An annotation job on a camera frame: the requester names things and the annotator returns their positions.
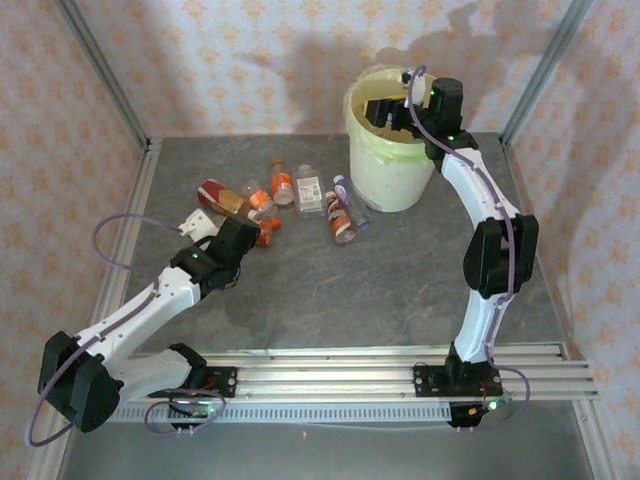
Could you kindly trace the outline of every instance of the clear plastic bottle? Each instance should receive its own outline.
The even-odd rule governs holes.
[[[327,217],[329,218],[329,227],[331,234],[337,243],[347,243],[353,240],[356,232],[351,225],[351,218],[344,209],[340,199],[333,190],[327,192]]]
[[[271,220],[278,216],[278,206],[257,181],[249,180],[242,187],[242,193],[249,199],[251,206],[260,212],[261,218]]]
[[[260,227],[260,236],[256,241],[256,245],[267,247],[271,243],[273,237],[273,224],[269,220],[261,220],[261,215],[257,210],[251,210],[247,216],[249,220],[253,220]]]
[[[271,194],[278,205],[293,202],[291,175],[284,166],[284,158],[276,157],[271,161]]]
[[[301,165],[293,174],[293,193],[300,215],[303,217],[325,215],[326,200],[320,172],[309,165]]]
[[[340,202],[347,210],[356,227],[362,229],[371,225],[371,223],[373,223],[371,212],[369,212],[369,209],[358,195],[358,192],[356,192],[351,180],[344,178],[342,175],[336,175],[333,178],[333,184],[336,195],[338,195]]]

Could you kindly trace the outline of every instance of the plastic bottle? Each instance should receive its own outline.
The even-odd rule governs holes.
[[[356,232],[351,225],[349,214],[340,203],[336,192],[327,192],[327,217],[333,238],[338,243],[347,243],[353,240]]]
[[[301,165],[293,174],[293,193],[298,213],[303,217],[324,216],[326,201],[320,172]]]
[[[273,238],[274,224],[270,220],[261,220],[260,217],[261,215],[257,210],[251,210],[248,215],[249,220],[253,220],[260,227],[260,236],[258,240],[256,240],[256,245],[266,247],[271,243],[271,239]]]
[[[242,193],[249,199],[251,207],[260,212],[261,218],[270,220],[278,215],[278,206],[267,191],[255,180],[249,180]]]
[[[353,223],[358,228],[367,228],[373,223],[373,217],[371,212],[362,201],[358,192],[356,192],[353,183],[348,178],[344,178],[342,175],[336,175],[333,178],[334,191],[347,213],[351,217]]]
[[[284,167],[284,158],[276,157],[271,161],[271,194],[278,205],[293,202],[291,175]]]
[[[247,217],[252,210],[249,201],[216,180],[205,180],[198,188],[198,200],[222,215],[238,213]]]
[[[271,228],[273,229],[274,232],[276,230],[280,230],[281,226],[282,226],[282,222],[280,221],[280,218],[276,217],[271,220]]]

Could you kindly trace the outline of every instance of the wire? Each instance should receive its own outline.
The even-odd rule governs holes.
[[[493,186],[493,182],[491,182],[489,177],[481,169],[474,168],[475,167],[475,163],[472,160],[468,159],[467,157],[465,157],[461,153],[455,151],[454,149],[450,148],[448,145],[445,145],[444,143],[439,141],[437,138],[435,138],[433,135],[431,135],[429,132],[427,132],[427,130],[420,123],[420,119],[418,118],[418,115],[416,114],[416,109],[415,109],[415,107],[413,105],[413,98],[412,98],[413,97],[413,84],[414,84],[416,78],[421,77],[422,75],[424,75],[426,73],[426,71],[427,71],[427,67],[424,66],[424,65],[420,65],[419,67],[417,67],[412,72],[411,78],[409,79],[409,90],[407,92],[407,102],[409,103],[409,113],[411,114],[411,119],[413,120],[413,123],[415,124],[416,128],[420,131],[420,133],[425,136],[425,138],[427,140],[429,140],[431,143],[436,145],[438,148],[441,148],[442,150],[444,150],[448,154],[453,155],[454,157],[456,157],[458,160],[460,160],[465,165],[467,165],[469,168],[471,168],[471,170],[474,171],[482,179],[482,181],[486,185],[487,189],[491,193],[491,197],[493,198],[493,201],[496,203],[496,206],[498,207],[498,211],[502,215],[502,218],[504,219],[504,223],[505,223],[505,225],[507,227],[507,241],[509,243],[509,273],[508,273],[508,283],[507,283],[507,294],[506,294],[506,296],[504,296],[504,297],[502,297],[502,298],[500,298],[498,300],[498,305],[496,306],[495,310],[493,311],[493,316],[491,317],[491,322],[489,323],[489,330],[488,330],[487,336],[485,338],[484,352],[485,352],[485,355],[487,357],[487,361],[488,361],[489,365],[492,368],[495,368],[496,370],[506,370],[508,372],[515,373],[520,378],[522,378],[522,381],[524,382],[524,386],[525,386],[525,395],[524,395],[524,400],[522,402],[522,406],[520,407],[520,409],[514,415],[512,415],[511,417],[509,417],[509,418],[507,418],[507,419],[505,419],[505,420],[503,420],[503,421],[501,421],[499,423],[491,424],[491,425],[487,425],[487,426],[481,426],[481,427],[477,427],[476,428],[476,430],[478,430],[480,428],[482,428],[482,429],[493,429],[493,428],[496,428],[498,426],[502,426],[502,425],[505,425],[507,423],[510,423],[514,419],[516,419],[517,417],[522,415],[522,413],[524,413],[525,409],[527,408],[527,405],[529,404],[529,399],[531,397],[531,385],[529,383],[529,379],[525,376],[525,374],[522,373],[520,370],[514,368],[514,367],[496,365],[494,363],[494,361],[493,361],[493,358],[491,356],[491,351],[490,351],[490,346],[493,344],[493,341],[494,341],[495,330],[496,330],[496,325],[498,323],[498,318],[500,317],[500,309],[501,309],[502,305],[504,305],[505,303],[509,302],[513,298],[513,295],[514,295],[515,271],[516,271],[515,235],[514,235],[514,232],[513,232],[513,225],[511,223],[511,219],[507,215],[507,211],[505,210],[504,205],[502,205],[502,202],[500,200],[500,196],[498,195],[498,192],[496,191],[495,187]]]
[[[397,424],[398,422],[384,422],[385,424]],[[421,423],[420,420],[416,420],[415,422],[407,422],[410,424]],[[428,430],[436,430],[436,429],[444,429],[445,425],[439,422],[433,422],[429,425],[418,425],[415,427],[377,427],[374,424],[372,425],[353,425],[353,424],[343,424],[343,423],[309,423],[309,422],[300,422],[300,423],[278,423],[276,424],[279,427],[285,427],[291,425],[293,427],[302,427],[302,428],[324,428],[327,430],[352,430],[352,431],[373,431],[373,432],[384,432],[384,433],[410,433],[410,432],[424,432]]]
[[[60,366],[60,368],[58,368],[56,370],[56,372],[53,374],[51,379],[49,379],[47,384],[42,389],[42,392],[40,392],[40,396],[38,397],[38,400],[37,400],[33,410],[31,411],[31,414],[29,415],[29,418],[27,420],[27,425],[26,425],[25,430],[24,430],[24,443],[29,447],[44,447],[45,445],[48,445],[49,443],[53,442],[54,440],[57,440],[62,435],[67,433],[69,430],[71,430],[71,428],[73,428],[73,424],[69,423],[68,425],[65,425],[61,430],[59,430],[58,432],[54,433],[53,435],[51,435],[50,437],[48,437],[48,438],[46,438],[44,440],[39,440],[38,441],[38,440],[34,440],[33,439],[33,429],[35,427],[36,420],[38,419],[38,414],[40,412],[40,409],[42,408],[42,405],[46,401],[47,396],[49,395],[49,393],[51,393],[51,390],[53,389],[53,387],[60,380],[60,377],[62,377],[62,375],[69,369],[69,367],[85,351],[87,351],[89,348],[91,348],[96,342],[101,341],[109,333],[113,332],[117,328],[120,328],[122,325],[124,325],[130,319],[132,319],[133,317],[138,315],[140,312],[142,312],[142,310],[144,310],[153,301],[158,289],[160,288],[160,280],[150,270],[145,269],[145,268],[141,268],[141,267],[134,267],[134,266],[131,266],[131,265],[125,265],[123,263],[118,263],[118,262],[110,259],[109,257],[107,257],[102,252],[102,250],[100,250],[100,247],[98,246],[98,233],[100,232],[102,227],[104,227],[107,223],[109,223],[109,222],[111,222],[113,220],[119,219],[119,218],[138,218],[138,219],[140,219],[140,220],[142,220],[144,222],[152,223],[154,225],[166,228],[168,230],[172,230],[172,231],[175,231],[175,232],[180,232],[181,231],[179,228],[174,227],[172,225],[168,225],[166,223],[163,223],[160,220],[157,220],[157,219],[151,218],[151,217],[147,217],[147,216],[144,216],[144,215],[139,215],[137,213],[120,213],[120,214],[116,214],[116,215],[111,215],[110,217],[107,217],[104,220],[102,220],[100,223],[98,223],[96,225],[96,227],[93,229],[93,235],[92,235],[93,248],[94,248],[94,250],[96,251],[96,253],[98,254],[98,256],[102,260],[104,260],[109,265],[112,265],[112,266],[117,267],[117,268],[123,268],[125,270],[129,270],[129,271],[132,271],[132,272],[141,272],[141,273],[144,273],[146,275],[149,275],[151,277],[152,281],[153,281],[153,288],[149,292],[149,295],[142,301],[142,303],[140,303],[140,305],[138,305],[136,308],[134,308],[128,314],[124,315],[121,319],[119,319],[119,320],[113,322],[111,325],[105,327],[104,330],[102,330],[98,335],[88,339],[83,345],[81,345],[75,352],[73,352],[69,356],[69,358]]]
[[[484,407],[484,402],[487,400],[487,394],[489,393],[487,390],[487,384],[484,382],[480,382],[480,386],[482,387],[482,406]]]
[[[216,413],[214,415],[212,415],[209,419],[207,419],[205,422],[199,423],[198,426],[193,427],[193,426],[189,426],[189,435],[193,435],[194,433],[196,433],[198,430],[201,430],[202,428],[207,427],[208,425],[211,425],[220,415],[222,415],[222,412],[224,412],[224,409],[227,407],[227,401],[225,400],[225,398],[220,395],[218,392],[212,392],[210,390],[202,390],[202,389],[188,389],[188,388],[169,388],[166,390],[163,390],[164,392],[167,393],[186,393],[189,395],[196,395],[196,394],[200,394],[200,395],[207,395],[209,397],[214,397],[217,398],[219,400],[222,401],[222,404],[220,405],[220,408],[218,408],[216,410]],[[198,402],[198,401],[194,401],[194,402],[189,402],[191,405],[193,406],[197,406],[197,405],[210,405],[209,403],[203,403],[203,402]],[[178,428],[177,430],[168,430],[166,432],[163,432],[161,430],[157,430],[155,427],[151,426],[151,422],[149,422],[149,416],[151,415],[151,412],[153,411],[154,408],[159,407],[160,405],[169,405],[169,406],[183,406],[184,403],[178,403],[175,400],[160,400],[159,402],[155,402],[154,404],[152,404],[147,411],[144,414],[144,425],[145,427],[147,427],[147,429],[153,433],[154,435],[158,435],[160,437],[168,437],[168,436],[179,436],[182,434],[182,429]]]
[[[192,418],[194,416],[193,412],[187,412],[186,410],[181,410],[174,405],[169,405],[169,410],[179,413],[180,415],[184,415],[185,417]]]

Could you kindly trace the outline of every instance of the brown bottle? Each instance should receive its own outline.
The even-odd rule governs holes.
[[[349,214],[340,203],[336,192],[327,192],[325,198],[327,199],[327,217],[333,238],[338,243],[350,242],[355,238],[356,232],[351,225]]]

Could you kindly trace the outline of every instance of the bottle label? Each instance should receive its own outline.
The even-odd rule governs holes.
[[[280,190],[293,192],[291,177],[288,173],[280,172],[271,176],[271,193],[275,195]]]
[[[333,237],[340,243],[353,239],[355,232],[351,228],[351,218],[336,195],[327,195],[327,217]]]
[[[264,188],[261,188],[260,190],[256,190],[255,192],[253,192],[253,195],[249,197],[249,203],[256,210],[270,200],[271,198],[269,198],[269,194]]]
[[[318,177],[299,178],[298,196],[300,197],[300,203],[322,202],[322,192]]]
[[[349,204],[348,200],[347,200],[347,191],[345,190],[345,188],[342,185],[336,185],[334,188],[336,195],[338,195],[338,198],[340,199],[340,201],[346,206]]]
[[[240,195],[215,180],[205,180],[198,188],[198,199],[205,207],[229,215],[238,213],[245,201]]]

